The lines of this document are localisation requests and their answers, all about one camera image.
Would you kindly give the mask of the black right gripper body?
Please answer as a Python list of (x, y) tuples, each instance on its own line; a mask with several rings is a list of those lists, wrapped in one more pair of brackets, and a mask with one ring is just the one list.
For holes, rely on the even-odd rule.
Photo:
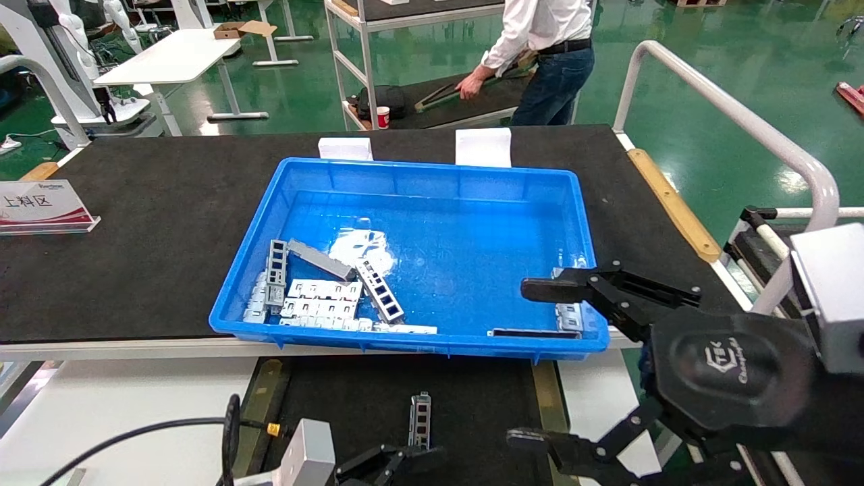
[(661, 400), (711, 433), (789, 427), (803, 414), (820, 362), (790, 321), (678, 308), (651, 328)]

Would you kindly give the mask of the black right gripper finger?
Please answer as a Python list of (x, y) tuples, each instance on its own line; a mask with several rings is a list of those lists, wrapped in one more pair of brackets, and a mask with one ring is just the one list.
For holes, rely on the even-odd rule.
[(701, 288), (682, 288), (632, 273), (620, 264), (590, 269), (565, 268), (552, 279), (524, 279), (521, 296), (532, 302), (588, 302), (608, 323), (632, 342), (647, 344), (652, 321), (633, 298), (664, 308), (700, 307)]
[(639, 477), (618, 458), (663, 412), (660, 402), (647, 399), (599, 441), (521, 427), (507, 431), (506, 443), (512, 448), (547, 455), (559, 473), (593, 479), (599, 485), (682, 485), (682, 477), (674, 473), (657, 472)]

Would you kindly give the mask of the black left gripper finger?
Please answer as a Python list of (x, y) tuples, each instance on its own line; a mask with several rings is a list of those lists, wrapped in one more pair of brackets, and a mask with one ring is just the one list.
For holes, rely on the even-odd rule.
[(337, 485), (392, 485), (398, 478), (425, 473), (446, 461), (444, 448), (379, 445), (335, 468)]

